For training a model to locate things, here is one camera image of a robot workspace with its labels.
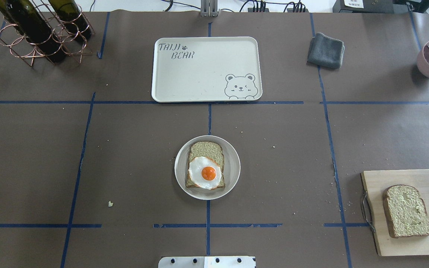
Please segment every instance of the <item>green wine bottle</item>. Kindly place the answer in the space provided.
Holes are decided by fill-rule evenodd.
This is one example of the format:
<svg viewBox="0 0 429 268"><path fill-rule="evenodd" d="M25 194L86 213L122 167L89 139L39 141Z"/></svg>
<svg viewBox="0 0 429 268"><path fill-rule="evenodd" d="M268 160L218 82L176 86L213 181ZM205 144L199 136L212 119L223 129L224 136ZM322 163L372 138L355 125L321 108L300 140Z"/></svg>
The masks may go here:
<svg viewBox="0 0 429 268"><path fill-rule="evenodd" d="M7 0L7 13L49 60L53 63L64 60L66 54L55 41L58 37L29 0Z"/></svg>
<svg viewBox="0 0 429 268"><path fill-rule="evenodd" d="M0 12L3 14L4 18L7 22L10 24L16 24L9 13L7 13L7 1L6 0L0 0ZM18 34L24 35L21 28L19 26L14 26Z"/></svg>
<svg viewBox="0 0 429 268"><path fill-rule="evenodd" d="M65 27L70 34L76 34L78 28L80 34L83 35L86 40L90 39L92 31L90 30L90 27L88 27L84 17L80 14L74 0L49 0L49 3L61 20L64 22L72 22L65 24ZM84 41L80 36L77 36L75 40L79 43Z"/></svg>

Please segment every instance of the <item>metal bracket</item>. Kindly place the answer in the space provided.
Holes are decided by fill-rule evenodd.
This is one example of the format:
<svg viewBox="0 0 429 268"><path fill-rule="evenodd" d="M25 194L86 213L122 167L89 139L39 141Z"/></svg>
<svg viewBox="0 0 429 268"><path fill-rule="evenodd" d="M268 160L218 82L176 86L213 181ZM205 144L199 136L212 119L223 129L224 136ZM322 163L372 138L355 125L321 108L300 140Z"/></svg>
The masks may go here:
<svg viewBox="0 0 429 268"><path fill-rule="evenodd" d="M256 268L254 256L163 257L158 268Z"/></svg>
<svg viewBox="0 0 429 268"><path fill-rule="evenodd" d="M362 216L364 217L364 220L368 223L372 232L375 233L375 227L373 227L372 225L372 220L368 220L366 217L366 207L368 207L368 202L366 202L367 201L366 197L367 197L367 192L365 191L364 195L360 199L360 208L362 210Z"/></svg>
<svg viewBox="0 0 429 268"><path fill-rule="evenodd" d="M201 17L218 17L218 0L201 0Z"/></svg>

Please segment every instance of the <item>toast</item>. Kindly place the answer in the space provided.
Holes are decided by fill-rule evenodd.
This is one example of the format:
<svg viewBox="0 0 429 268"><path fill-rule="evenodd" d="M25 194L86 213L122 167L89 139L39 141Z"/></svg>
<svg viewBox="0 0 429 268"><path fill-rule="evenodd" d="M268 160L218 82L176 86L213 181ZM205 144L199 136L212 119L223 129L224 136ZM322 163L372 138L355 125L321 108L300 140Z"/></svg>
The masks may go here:
<svg viewBox="0 0 429 268"><path fill-rule="evenodd" d="M429 236L425 202L415 187L393 185L385 189L383 209L392 238Z"/></svg>
<svg viewBox="0 0 429 268"><path fill-rule="evenodd" d="M225 156L223 155L223 148L217 143L213 142L197 142L190 146L188 154L188 165L196 157L205 156L215 161L221 168L221 173L225 169ZM187 188L198 187L192 180L187 172L186 184ZM225 176L221 174L221 181L216 188L225 188Z"/></svg>

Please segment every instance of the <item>wooden cutting board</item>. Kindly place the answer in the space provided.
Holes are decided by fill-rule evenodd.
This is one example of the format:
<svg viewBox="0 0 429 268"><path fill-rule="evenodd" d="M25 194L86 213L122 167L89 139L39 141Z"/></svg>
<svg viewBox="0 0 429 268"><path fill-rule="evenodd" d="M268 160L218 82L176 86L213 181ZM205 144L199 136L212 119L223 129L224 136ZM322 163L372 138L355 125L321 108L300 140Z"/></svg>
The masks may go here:
<svg viewBox="0 0 429 268"><path fill-rule="evenodd" d="M362 182L368 194L375 243L380 256L429 255L429 236L412 236L398 239L388 234L387 220L383 210L383 191L397 184L417 188L425 201L429 220L429 169L379 170L362 172Z"/></svg>

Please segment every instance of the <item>gray towel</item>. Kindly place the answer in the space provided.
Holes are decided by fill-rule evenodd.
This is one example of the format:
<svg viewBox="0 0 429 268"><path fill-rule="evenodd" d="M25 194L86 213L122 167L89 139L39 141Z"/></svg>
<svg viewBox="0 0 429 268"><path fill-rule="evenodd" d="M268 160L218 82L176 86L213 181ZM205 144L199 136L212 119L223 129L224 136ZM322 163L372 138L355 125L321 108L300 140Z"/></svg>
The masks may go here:
<svg viewBox="0 0 429 268"><path fill-rule="evenodd" d="M344 42L317 32L310 41L307 61L327 68L340 68L344 48Z"/></svg>

